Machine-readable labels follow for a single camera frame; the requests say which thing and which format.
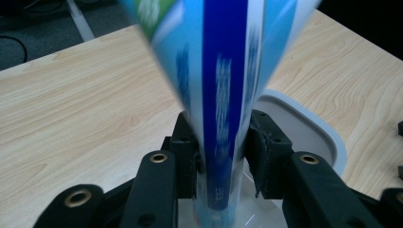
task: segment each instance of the blue stripe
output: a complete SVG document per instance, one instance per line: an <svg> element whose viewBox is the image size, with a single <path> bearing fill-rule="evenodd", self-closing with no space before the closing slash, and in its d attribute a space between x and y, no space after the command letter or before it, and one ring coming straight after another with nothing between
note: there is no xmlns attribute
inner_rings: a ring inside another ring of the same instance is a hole
<svg viewBox="0 0 403 228"><path fill-rule="evenodd" d="M202 41L203 133L208 205L214 210L228 205L234 142L240 126L246 41L247 0L205 0ZM228 110L229 154L215 158L217 145L216 70L218 60L231 63Z"/></svg>

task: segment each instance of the white container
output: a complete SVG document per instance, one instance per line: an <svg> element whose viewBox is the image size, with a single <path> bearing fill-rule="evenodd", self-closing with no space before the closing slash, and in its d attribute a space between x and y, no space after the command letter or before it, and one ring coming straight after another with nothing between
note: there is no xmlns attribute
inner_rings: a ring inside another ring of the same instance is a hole
<svg viewBox="0 0 403 228"><path fill-rule="evenodd" d="M341 176L347 161L343 141L328 124L294 100L275 90L266 89L255 109L267 113L293 143L294 151L307 151L325 159ZM235 226L287 227L281 200L255 199L255 184L245 161ZM179 200L179 227L196 227L192 200Z"/></svg>

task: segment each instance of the black cable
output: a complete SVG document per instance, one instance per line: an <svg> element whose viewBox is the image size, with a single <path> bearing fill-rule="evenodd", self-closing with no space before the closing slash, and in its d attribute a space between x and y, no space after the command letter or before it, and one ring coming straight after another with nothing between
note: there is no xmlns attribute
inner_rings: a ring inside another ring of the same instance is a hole
<svg viewBox="0 0 403 228"><path fill-rule="evenodd" d="M17 42L18 44L20 44L20 46L21 46L21 47L23 48L23 50L24 50L24 63L27 62L27 60L28 60L28 51L27 51L27 48L25 47L25 45L23 44L23 42L21 42L20 40L18 40L18 39L15 38L15 37L12 37L12 36L0 35L0 38L13 40L13 41Z"/></svg>
<svg viewBox="0 0 403 228"><path fill-rule="evenodd" d="M24 6L24 10L29 9L33 6L35 6L39 1L41 0L33 0L31 3L29 3L28 5Z"/></svg>
<svg viewBox="0 0 403 228"><path fill-rule="evenodd" d="M26 9L26 12L30 12L30 13L50 13L53 12L57 9L59 9L60 7L63 6L63 3L65 3L66 0L60 0L59 5L57 5L56 7L52 8L52 9L48 9L48 10L32 10L32 9Z"/></svg>
<svg viewBox="0 0 403 228"><path fill-rule="evenodd" d="M85 1L74 1L74 2L76 2L78 4L83 4L83 5L91 5L91 4L99 3L99 2L102 2L102 1L103 0L95 0L95 1L92 1L92 2L85 2Z"/></svg>

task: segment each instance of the wooden table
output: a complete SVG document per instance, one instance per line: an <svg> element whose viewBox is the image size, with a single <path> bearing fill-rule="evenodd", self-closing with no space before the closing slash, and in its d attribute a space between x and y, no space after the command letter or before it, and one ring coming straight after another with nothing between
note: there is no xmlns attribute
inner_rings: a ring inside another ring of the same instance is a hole
<svg viewBox="0 0 403 228"><path fill-rule="evenodd" d="M315 12L268 87L338 132L349 186L403 187L402 61ZM137 27L0 72L0 227L31 227L72 185L132 179L181 110Z"/></svg>

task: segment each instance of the toothpaste tube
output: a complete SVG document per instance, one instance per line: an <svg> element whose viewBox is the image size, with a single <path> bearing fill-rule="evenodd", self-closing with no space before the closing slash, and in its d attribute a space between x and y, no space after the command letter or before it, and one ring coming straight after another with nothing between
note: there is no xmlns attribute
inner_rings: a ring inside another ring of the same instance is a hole
<svg viewBox="0 0 403 228"><path fill-rule="evenodd" d="M187 111L200 144L195 212L230 227L252 106L318 0L121 0Z"/></svg>

